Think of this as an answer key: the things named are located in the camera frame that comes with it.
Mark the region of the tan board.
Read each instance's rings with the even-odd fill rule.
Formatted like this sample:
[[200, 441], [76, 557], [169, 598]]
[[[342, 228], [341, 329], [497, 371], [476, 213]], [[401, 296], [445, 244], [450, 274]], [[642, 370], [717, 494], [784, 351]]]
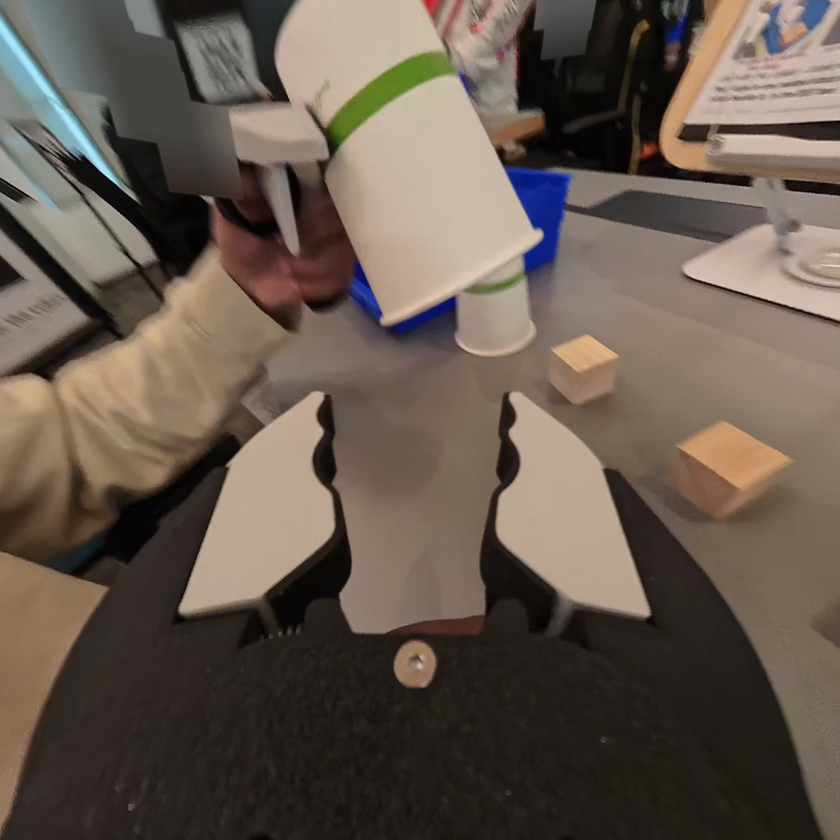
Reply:
[[1, 824], [52, 686], [107, 590], [1, 555]]

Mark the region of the person's left hand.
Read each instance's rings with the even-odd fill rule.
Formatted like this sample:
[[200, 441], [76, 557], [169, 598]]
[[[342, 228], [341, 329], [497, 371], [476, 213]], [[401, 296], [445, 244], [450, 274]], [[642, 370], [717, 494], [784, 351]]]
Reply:
[[297, 328], [302, 308], [325, 309], [346, 297], [356, 257], [328, 193], [311, 198], [299, 213], [298, 255], [279, 237], [261, 238], [232, 223], [217, 203], [211, 213], [221, 267], [284, 329]]

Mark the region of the instruction sheet on white stand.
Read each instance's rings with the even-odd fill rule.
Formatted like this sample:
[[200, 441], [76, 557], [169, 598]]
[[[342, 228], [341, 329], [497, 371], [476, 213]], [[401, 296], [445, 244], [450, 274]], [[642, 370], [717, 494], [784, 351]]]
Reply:
[[788, 181], [838, 185], [837, 122], [770, 126], [686, 125], [686, 117], [749, 2], [715, 2], [665, 112], [659, 146], [684, 171], [746, 175], [768, 221], [683, 266], [687, 278], [839, 322], [838, 229], [807, 225], [789, 206]]

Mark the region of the wooden cube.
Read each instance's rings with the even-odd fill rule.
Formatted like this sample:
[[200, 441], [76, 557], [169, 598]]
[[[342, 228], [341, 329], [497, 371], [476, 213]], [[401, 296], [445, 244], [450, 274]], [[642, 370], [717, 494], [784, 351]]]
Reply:
[[620, 356], [589, 334], [557, 344], [549, 357], [549, 383], [573, 405], [614, 392]]
[[724, 520], [772, 489], [793, 458], [719, 421], [677, 444], [670, 485], [694, 508]]

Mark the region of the white printed sign board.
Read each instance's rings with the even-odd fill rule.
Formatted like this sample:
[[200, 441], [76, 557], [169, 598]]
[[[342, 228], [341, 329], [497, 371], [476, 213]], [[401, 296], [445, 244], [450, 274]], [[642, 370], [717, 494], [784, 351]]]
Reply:
[[1, 374], [37, 366], [91, 331], [120, 338], [110, 313], [2, 207]]

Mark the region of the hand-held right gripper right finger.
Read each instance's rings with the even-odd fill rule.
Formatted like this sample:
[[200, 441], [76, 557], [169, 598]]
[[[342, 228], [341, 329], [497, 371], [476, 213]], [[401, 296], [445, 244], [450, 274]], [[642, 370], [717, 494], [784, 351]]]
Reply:
[[649, 620], [602, 462], [520, 392], [502, 397], [498, 435], [498, 483], [480, 544], [486, 614], [516, 601], [529, 630], [548, 636], [576, 613]]

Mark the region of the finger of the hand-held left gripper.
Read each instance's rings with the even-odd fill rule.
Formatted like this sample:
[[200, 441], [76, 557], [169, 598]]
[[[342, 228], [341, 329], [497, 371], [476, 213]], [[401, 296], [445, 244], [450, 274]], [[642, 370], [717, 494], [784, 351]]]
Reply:
[[244, 163], [313, 163], [330, 156], [329, 143], [310, 113], [288, 102], [228, 109], [234, 150]]

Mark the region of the dark desk mat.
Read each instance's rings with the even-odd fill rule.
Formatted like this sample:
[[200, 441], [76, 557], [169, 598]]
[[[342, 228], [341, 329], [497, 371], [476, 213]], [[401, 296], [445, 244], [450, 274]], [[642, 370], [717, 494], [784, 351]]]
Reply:
[[620, 192], [592, 206], [568, 205], [568, 210], [712, 244], [768, 221], [765, 209], [759, 206], [636, 190]]

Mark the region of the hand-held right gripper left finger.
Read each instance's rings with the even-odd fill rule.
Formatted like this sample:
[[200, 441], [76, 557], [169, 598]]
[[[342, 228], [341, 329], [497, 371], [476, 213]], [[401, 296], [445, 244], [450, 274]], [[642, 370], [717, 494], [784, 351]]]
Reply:
[[267, 635], [296, 632], [315, 601], [350, 578], [350, 541], [334, 487], [330, 395], [312, 392], [228, 465], [178, 616], [254, 613]]

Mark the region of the person's left forearm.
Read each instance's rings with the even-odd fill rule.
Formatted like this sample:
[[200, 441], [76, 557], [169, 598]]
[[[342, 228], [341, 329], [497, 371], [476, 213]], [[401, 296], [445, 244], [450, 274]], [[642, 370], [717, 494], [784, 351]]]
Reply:
[[43, 563], [200, 457], [292, 330], [210, 248], [127, 339], [1, 387], [1, 549]]

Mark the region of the black office chair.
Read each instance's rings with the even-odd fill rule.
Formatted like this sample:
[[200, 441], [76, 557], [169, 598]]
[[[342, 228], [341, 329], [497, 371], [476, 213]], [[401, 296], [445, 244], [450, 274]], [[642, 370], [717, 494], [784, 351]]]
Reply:
[[564, 59], [556, 140], [562, 152], [607, 172], [629, 170], [634, 104], [660, 47], [657, 2], [598, 1], [584, 53]]

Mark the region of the white paper cup green band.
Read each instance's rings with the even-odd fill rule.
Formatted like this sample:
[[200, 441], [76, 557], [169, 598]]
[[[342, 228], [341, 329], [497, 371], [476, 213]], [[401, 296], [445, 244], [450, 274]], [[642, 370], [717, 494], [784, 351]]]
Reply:
[[519, 256], [456, 297], [455, 341], [463, 351], [501, 358], [527, 348], [537, 335], [529, 280]]
[[325, 186], [382, 327], [542, 242], [422, 2], [295, 2], [275, 62], [325, 135]]

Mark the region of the white red printed bag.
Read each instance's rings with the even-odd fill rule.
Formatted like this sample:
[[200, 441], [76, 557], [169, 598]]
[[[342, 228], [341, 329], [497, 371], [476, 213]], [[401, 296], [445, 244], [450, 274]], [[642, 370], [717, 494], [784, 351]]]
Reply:
[[532, 6], [532, 1], [444, 1], [433, 12], [437, 33], [483, 116], [518, 112], [519, 35]]

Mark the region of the blue plastic bin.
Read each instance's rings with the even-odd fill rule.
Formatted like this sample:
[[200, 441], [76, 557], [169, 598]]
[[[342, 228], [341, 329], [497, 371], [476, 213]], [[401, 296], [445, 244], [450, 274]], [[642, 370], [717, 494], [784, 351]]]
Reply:
[[[535, 228], [542, 230], [541, 242], [523, 257], [524, 269], [530, 273], [557, 258], [573, 176], [528, 167], [505, 165], [503, 168], [528, 219]], [[355, 267], [349, 297], [369, 319], [377, 325], [381, 324], [382, 312], [361, 264]]]

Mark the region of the printed instruction sheet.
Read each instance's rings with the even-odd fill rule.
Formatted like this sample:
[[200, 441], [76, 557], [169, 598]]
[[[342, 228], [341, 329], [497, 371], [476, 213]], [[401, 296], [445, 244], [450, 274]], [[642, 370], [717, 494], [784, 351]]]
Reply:
[[837, 122], [838, 21], [838, 1], [749, 2], [686, 125]]

